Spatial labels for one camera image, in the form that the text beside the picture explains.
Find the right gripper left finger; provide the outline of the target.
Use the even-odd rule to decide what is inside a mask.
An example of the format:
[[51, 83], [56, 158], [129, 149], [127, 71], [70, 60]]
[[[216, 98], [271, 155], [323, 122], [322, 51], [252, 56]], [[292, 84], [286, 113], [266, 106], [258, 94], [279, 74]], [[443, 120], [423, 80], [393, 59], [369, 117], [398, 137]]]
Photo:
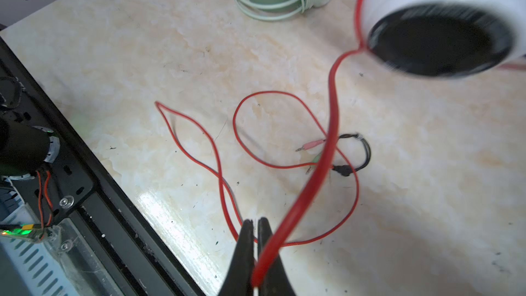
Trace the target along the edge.
[[218, 296], [252, 296], [251, 275], [255, 266], [252, 220], [245, 220], [238, 235], [234, 255]]

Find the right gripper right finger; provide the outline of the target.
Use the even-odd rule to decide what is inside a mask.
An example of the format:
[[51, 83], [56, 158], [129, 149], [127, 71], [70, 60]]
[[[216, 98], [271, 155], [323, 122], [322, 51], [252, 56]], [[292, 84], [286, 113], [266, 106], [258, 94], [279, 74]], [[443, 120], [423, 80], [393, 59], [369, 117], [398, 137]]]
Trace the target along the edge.
[[[264, 246], [272, 237], [268, 219], [263, 217], [258, 221], [258, 257], [261, 257]], [[259, 295], [262, 296], [296, 296], [286, 275], [280, 256], [274, 260], [265, 275], [261, 285], [258, 287]]]

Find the white black headphones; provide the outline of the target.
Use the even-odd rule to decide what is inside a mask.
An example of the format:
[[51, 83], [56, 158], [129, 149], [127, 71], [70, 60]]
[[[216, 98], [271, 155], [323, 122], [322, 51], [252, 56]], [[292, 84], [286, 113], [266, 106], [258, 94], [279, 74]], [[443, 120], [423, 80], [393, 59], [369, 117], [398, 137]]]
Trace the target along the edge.
[[525, 55], [525, 0], [358, 0], [358, 34], [390, 68], [463, 78]]

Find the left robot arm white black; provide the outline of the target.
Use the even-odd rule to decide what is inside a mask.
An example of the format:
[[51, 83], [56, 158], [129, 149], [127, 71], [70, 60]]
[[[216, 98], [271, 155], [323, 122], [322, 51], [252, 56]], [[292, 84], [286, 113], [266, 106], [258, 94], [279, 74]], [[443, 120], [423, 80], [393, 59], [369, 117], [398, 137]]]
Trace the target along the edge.
[[1, 120], [1, 175], [14, 178], [33, 173], [53, 163], [60, 152], [60, 139], [41, 126], [26, 126]]

